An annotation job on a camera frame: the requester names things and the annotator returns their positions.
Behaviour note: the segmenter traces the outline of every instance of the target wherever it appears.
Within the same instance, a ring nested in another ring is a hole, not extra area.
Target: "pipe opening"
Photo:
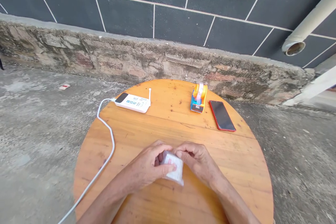
[[[286,55],[287,56],[294,56],[294,55],[302,52],[305,47],[306,47],[306,43],[305,42],[297,42],[297,43],[291,45],[287,49]]]

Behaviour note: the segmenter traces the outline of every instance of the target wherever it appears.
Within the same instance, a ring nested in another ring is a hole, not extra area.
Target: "black phone screen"
[[[220,130],[236,131],[224,104],[220,101],[210,101],[210,107]]]

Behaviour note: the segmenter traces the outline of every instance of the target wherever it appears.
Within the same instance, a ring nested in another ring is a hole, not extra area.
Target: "forearm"
[[[125,181],[117,175],[86,210],[78,224],[111,224],[129,193]]]
[[[219,197],[230,224],[260,224],[242,197],[226,178],[211,185]]]

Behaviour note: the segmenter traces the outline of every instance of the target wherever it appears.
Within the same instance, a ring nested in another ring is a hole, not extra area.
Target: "white paper packet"
[[[183,161],[179,159],[176,155],[169,151],[163,152],[163,160],[160,165],[163,164],[175,164],[176,171],[169,172],[164,179],[173,180],[176,183],[180,184],[181,186],[184,185],[184,181],[182,179],[182,172],[183,172]]]

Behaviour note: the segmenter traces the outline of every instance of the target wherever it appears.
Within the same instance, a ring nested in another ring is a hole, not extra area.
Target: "wood grain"
[[[190,111],[195,84],[177,80],[152,80],[125,91],[148,97],[146,114],[109,103],[101,117],[112,127],[115,153],[76,209],[77,219],[93,200],[144,147],[157,139],[177,146],[189,140],[205,144],[223,174],[263,224],[273,223],[273,193],[264,155],[252,131],[223,99],[208,91],[205,112]],[[236,132],[217,130],[209,100],[223,101]],[[98,119],[82,144],[75,168],[74,195],[78,199],[112,149],[109,130]],[[184,187],[158,180],[129,195],[113,223],[228,223],[217,196],[184,165]]]

